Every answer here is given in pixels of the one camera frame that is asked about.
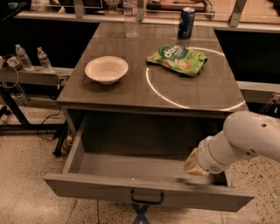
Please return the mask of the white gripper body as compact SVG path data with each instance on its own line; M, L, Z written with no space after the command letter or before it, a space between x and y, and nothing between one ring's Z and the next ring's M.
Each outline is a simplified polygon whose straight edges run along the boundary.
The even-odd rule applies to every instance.
M229 147L223 136L208 136L197 148L196 161L205 171L219 174L230 167L225 150Z

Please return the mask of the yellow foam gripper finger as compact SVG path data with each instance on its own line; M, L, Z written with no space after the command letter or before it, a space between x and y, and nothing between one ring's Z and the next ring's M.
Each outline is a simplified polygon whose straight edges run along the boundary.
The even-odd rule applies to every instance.
M197 149L194 148L189 157L184 162L184 172L190 175L208 176L209 172L199 166L197 160Z

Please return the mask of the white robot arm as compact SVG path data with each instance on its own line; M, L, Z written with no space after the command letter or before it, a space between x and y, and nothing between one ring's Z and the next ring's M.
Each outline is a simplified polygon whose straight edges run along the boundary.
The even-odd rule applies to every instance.
M280 122L277 118L239 111L229 115L223 129L199 142L184 163L184 172L219 174L231 164L263 156L280 162Z

